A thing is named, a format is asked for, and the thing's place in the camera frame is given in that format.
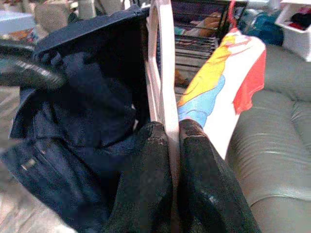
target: pant leg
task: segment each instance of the pant leg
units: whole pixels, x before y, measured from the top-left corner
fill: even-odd
[[[171,232],[172,178],[164,127],[140,129],[133,156],[125,161],[116,201],[103,233]]]
[[[186,232],[199,222],[203,232],[260,233],[233,171],[197,122],[180,122],[180,147],[178,205]]]

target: leather sofa cushion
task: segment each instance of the leather sofa cushion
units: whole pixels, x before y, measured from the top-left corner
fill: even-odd
[[[253,107],[240,116],[226,159],[263,232],[306,232],[290,229],[305,229],[299,224],[311,219],[310,208],[295,204],[311,201],[310,102],[267,90],[256,93]],[[286,221],[291,211],[299,214]]]
[[[311,101],[311,63],[283,47],[267,45],[265,89]]]

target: cartoon print shirt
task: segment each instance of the cartoon print shirt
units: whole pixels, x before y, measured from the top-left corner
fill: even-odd
[[[240,113],[264,87],[264,43],[232,29],[178,102],[179,120],[197,121],[224,159]]]

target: clothes drying rack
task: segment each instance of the clothes drying rack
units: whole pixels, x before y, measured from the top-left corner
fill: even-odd
[[[196,14],[193,12],[172,10],[172,3],[175,2],[177,1],[151,0],[150,14],[147,19],[148,52],[145,53],[146,84],[150,118],[151,121],[158,121],[164,125],[168,137],[170,166],[173,179],[173,221],[173,216],[177,216],[177,186],[180,166],[179,122],[174,91],[175,66],[195,68],[198,70],[218,47],[218,43],[228,32],[230,26],[229,23],[227,23],[227,12],[230,0],[180,0],[178,2],[187,4],[218,5],[221,9],[221,17],[217,28],[203,28],[214,30],[215,35],[213,37],[175,35],[174,26],[181,26],[183,28],[197,27],[196,25],[179,23],[176,21],[174,24],[174,18],[176,16]],[[236,7],[240,7],[237,20],[243,14],[246,5],[246,0],[236,2]],[[209,14],[201,12],[197,14],[197,16],[208,17]],[[157,48],[160,48],[160,57],[157,57]],[[176,63],[175,58],[178,57],[186,58],[186,60],[189,60],[189,58],[190,60],[199,59],[203,63],[199,65],[192,65],[180,61]]]

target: metal rack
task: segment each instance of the metal rack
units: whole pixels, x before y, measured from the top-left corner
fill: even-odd
[[[236,19],[241,18],[246,6],[247,0],[237,0]],[[218,47],[221,39],[229,30],[230,24],[227,22],[227,12],[230,5],[230,0],[172,0],[173,17],[175,27],[180,27],[189,31],[191,29],[202,29],[214,31],[209,37],[191,36],[191,35],[175,35],[175,55],[176,69],[180,71],[183,77],[191,80],[198,69],[206,62]],[[178,19],[192,18],[203,20],[206,17],[211,17],[211,12],[196,12],[195,7],[200,9],[212,10],[216,9],[220,13],[220,20],[217,27],[208,28],[194,25]]]

